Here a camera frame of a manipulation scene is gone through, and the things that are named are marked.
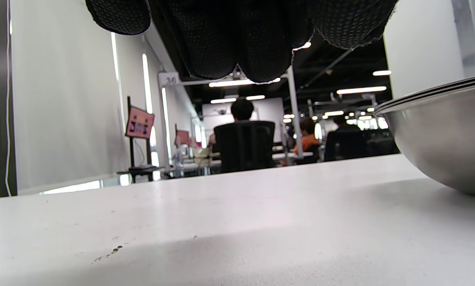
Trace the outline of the person's left hand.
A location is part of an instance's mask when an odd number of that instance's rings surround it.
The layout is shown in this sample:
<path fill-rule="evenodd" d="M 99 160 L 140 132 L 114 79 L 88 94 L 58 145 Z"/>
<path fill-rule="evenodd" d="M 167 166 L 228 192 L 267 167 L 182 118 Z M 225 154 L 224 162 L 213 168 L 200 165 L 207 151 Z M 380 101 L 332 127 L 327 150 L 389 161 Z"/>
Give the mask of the person's left hand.
<path fill-rule="evenodd" d="M 318 33 L 341 49 L 382 37 L 396 0 L 87 0 L 101 28 L 138 35 L 167 27 L 191 76 L 216 80 L 235 68 L 254 83 L 281 76 L 293 51 Z"/>

